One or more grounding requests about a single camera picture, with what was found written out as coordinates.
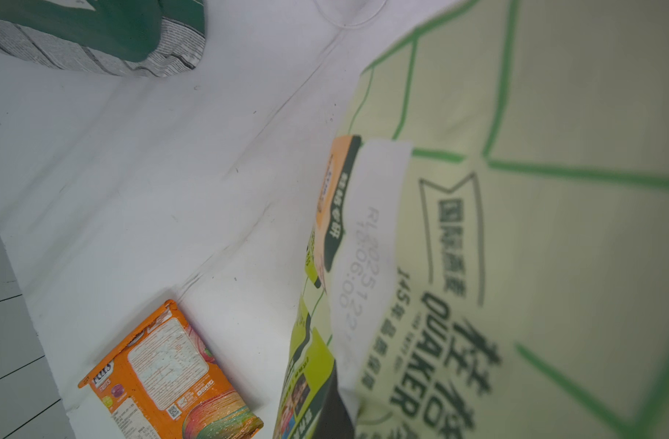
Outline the green Quaker oats bag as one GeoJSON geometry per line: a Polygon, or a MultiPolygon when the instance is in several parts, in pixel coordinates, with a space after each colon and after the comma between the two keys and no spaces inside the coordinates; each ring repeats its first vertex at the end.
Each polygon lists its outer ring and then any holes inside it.
{"type": "Polygon", "coordinates": [[[669,438],[669,1],[457,1],[362,72],[275,438],[669,438]]]}

